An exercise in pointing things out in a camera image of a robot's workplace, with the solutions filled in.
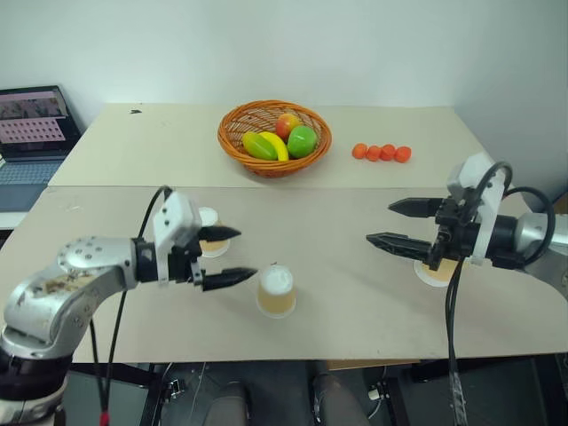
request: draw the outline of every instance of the laptop screen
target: laptop screen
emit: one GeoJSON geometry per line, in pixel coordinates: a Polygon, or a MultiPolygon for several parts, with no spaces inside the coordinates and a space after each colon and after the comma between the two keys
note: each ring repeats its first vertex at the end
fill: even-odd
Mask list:
{"type": "Polygon", "coordinates": [[[0,91],[0,154],[7,160],[65,155],[79,137],[57,86],[0,91]]]}

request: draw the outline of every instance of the laptop keyboard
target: laptop keyboard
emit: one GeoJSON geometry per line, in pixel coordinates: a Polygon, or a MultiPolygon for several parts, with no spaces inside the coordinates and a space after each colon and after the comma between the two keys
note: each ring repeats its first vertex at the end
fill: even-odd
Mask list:
{"type": "Polygon", "coordinates": [[[47,184],[60,165],[60,162],[7,162],[0,167],[0,185],[47,184]]]}

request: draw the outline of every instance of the yellow liquid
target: yellow liquid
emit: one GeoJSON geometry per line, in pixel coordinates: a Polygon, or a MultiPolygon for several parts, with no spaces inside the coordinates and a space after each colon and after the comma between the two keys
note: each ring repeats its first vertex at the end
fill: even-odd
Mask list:
{"type": "Polygon", "coordinates": [[[442,259],[437,271],[432,271],[426,264],[422,264],[422,269],[434,280],[448,282],[452,278],[457,264],[455,260],[442,259]]]}
{"type": "Polygon", "coordinates": [[[210,252],[217,251],[219,249],[222,249],[228,243],[229,243],[229,241],[213,241],[213,242],[199,241],[199,245],[201,246],[201,251],[203,253],[207,253],[207,252],[210,253],[210,252]]]}
{"type": "Polygon", "coordinates": [[[296,302],[296,289],[285,295],[271,295],[263,286],[258,286],[258,304],[268,313],[281,315],[287,313],[294,307],[296,302]]]}

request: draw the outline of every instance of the orange ball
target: orange ball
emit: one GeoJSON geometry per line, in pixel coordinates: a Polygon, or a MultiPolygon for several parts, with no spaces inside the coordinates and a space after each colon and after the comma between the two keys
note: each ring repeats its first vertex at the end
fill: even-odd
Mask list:
{"type": "Polygon", "coordinates": [[[387,144],[383,146],[383,149],[381,150],[381,160],[389,162],[390,160],[392,160],[392,157],[394,157],[395,152],[396,149],[393,145],[387,144]]]}
{"type": "Polygon", "coordinates": [[[367,145],[365,144],[357,144],[353,147],[353,150],[351,151],[351,155],[353,155],[358,160],[364,158],[366,153],[367,153],[367,145]]]}
{"type": "Polygon", "coordinates": [[[411,156],[412,149],[410,149],[408,146],[401,146],[397,149],[397,152],[394,153],[394,159],[397,162],[407,162],[411,156]]]}
{"type": "Polygon", "coordinates": [[[370,162],[376,162],[379,158],[381,158],[381,148],[377,145],[370,146],[367,151],[367,159],[370,162]]]}

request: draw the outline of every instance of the black cable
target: black cable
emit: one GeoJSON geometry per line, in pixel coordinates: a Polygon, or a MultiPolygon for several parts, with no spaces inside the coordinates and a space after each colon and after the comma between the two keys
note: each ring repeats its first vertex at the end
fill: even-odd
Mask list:
{"type": "Polygon", "coordinates": [[[106,394],[103,389],[103,380],[100,374],[100,364],[99,364],[99,351],[97,349],[97,334],[95,333],[95,323],[92,322],[89,324],[89,329],[91,330],[91,347],[92,347],[92,357],[94,360],[93,369],[95,370],[95,377],[97,378],[97,386],[99,388],[99,402],[100,402],[100,411],[105,411],[105,399],[106,394]]]}
{"type": "Polygon", "coordinates": [[[116,314],[116,321],[114,322],[113,341],[110,344],[110,353],[108,355],[108,364],[106,365],[106,397],[103,411],[108,411],[108,401],[110,400],[110,378],[113,373],[113,360],[114,350],[116,349],[116,338],[118,337],[118,329],[121,325],[122,310],[124,309],[124,302],[126,300],[126,291],[122,292],[121,302],[118,305],[118,313],[116,314]]]}
{"type": "MultiPolygon", "coordinates": [[[[150,214],[152,213],[152,209],[154,208],[154,204],[158,200],[158,197],[161,193],[164,193],[164,198],[167,200],[170,197],[173,190],[169,186],[160,186],[158,190],[155,192],[154,196],[150,200],[150,204],[146,209],[146,213],[144,215],[144,219],[142,220],[142,225],[140,226],[140,231],[138,232],[138,238],[142,238],[144,235],[144,230],[146,229],[146,225],[148,223],[148,219],[150,218],[150,214]]],[[[99,365],[99,352],[97,350],[97,334],[95,332],[95,325],[94,322],[91,320],[90,328],[91,328],[91,343],[92,343],[92,354],[94,359],[94,370],[95,376],[97,378],[97,385],[99,388],[99,400],[100,400],[100,409],[101,412],[108,411],[108,403],[110,400],[110,385],[111,385],[111,376],[113,371],[113,360],[114,360],[114,351],[116,349],[116,341],[118,339],[118,330],[121,325],[122,320],[122,311],[124,309],[124,303],[126,301],[126,293],[128,290],[122,292],[121,301],[118,305],[118,312],[116,313],[116,320],[114,322],[114,332],[113,332],[113,340],[110,346],[110,352],[108,356],[108,363],[106,364],[106,382],[104,383],[106,386],[103,386],[102,374],[100,373],[100,365],[99,365]]]]}
{"type": "Polygon", "coordinates": [[[513,188],[509,191],[506,191],[503,195],[503,198],[508,197],[513,193],[531,193],[536,198],[538,198],[540,202],[542,202],[547,213],[547,230],[544,234],[544,238],[542,239],[542,242],[540,243],[540,246],[536,249],[536,251],[525,259],[525,266],[527,266],[532,262],[538,260],[547,251],[548,246],[552,241],[552,237],[554,237],[554,231],[556,229],[556,214],[552,202],[543,192],[539,191],[536,188],[532,188],[530,186],[519,186],[518,188],[513,188]]]}
{"type": "Polygon", "coordinates": [[[148,208],[146,209],[146,214],[144,215],[144,219],[142,220],[142,225],[140,226],[140,232],[138,233],[139,238],[142,238],[142,236],[144,235],[144,230],[146,229],[146,225],[148,223],[148,219],[150,218],[150,214],[152,213],[152,208],[154,207],[154,204],[156,203],[156,200],[158,200],[160,194],[164,192],[164,197],[166,200],[168,200],[168,197],[170,196],[172,191],[173,190],[167,185],[160,186],[160,188],[158,188],[158,190],[152,197],[152,200],[150,200],[148,208]]]}
{"type": "Polygon", "coordinates": [[[460,258],[455,267],[452,278],[446,291],[446,332],[448,346],[448,375],[450,381],[450,392],[454,408],[454,424],[456,426],[467,426],[468,417],[465,410],[465,398],[463,397],[462,382],[460,380],[458,363],[455,357],[454,348],[454,319],[455,302],[458,294],[458,285],[462,275],[463,257],[460,258]]]}
{"type": "Polygon", "coordinates": [[[483,191],[489,185],[489,181],[495,176],[497,171],[503,169],[505,172],[505,181],[504,181],[504,191],[507,192],[509,186],[511,185],[511,181],[513,180],[513,168],[508,162],[496,162],[493,166],[491,166],[485,174],[479,180],[476,188],[471,193],[471,196],[468,199],[468,205],[463,210],[461,214],[461,224],[464,225],[468,223],[471,218],[474,216],[474,213],[477,211],[477,207],[481,202],[481,195],[483,191]]]}

